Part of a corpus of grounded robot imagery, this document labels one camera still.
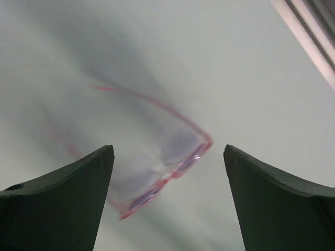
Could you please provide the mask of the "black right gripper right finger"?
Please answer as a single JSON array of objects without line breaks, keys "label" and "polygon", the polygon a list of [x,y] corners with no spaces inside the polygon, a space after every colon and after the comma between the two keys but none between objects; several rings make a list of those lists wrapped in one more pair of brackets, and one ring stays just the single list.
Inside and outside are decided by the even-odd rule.
[{"label": "black right gripper right finger", "polygon": [[334,250],[334,188],[232,145],[224,162],[246,250]]}]

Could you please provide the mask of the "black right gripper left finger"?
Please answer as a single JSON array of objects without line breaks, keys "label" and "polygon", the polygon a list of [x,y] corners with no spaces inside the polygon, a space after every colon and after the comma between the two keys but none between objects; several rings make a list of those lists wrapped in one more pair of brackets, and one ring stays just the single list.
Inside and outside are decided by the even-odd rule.
[{"label": "black right gripper left finger", "polygon": [[113,165],[106,145],[1,191],[1,250],[93,250]]}]

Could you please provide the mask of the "pink transparent sunglasses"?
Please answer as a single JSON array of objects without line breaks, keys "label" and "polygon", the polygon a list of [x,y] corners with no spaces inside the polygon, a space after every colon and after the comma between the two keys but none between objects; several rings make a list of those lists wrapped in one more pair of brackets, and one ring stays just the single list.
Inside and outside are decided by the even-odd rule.
[{"label": "pink transparent sunglasses", "polygon": [[212,146],[202,128],[165,103],[129,89],[73,89],[43,108],[43,125],[70,160],[111,145],[108,201],[125,219],[181,177]]}]

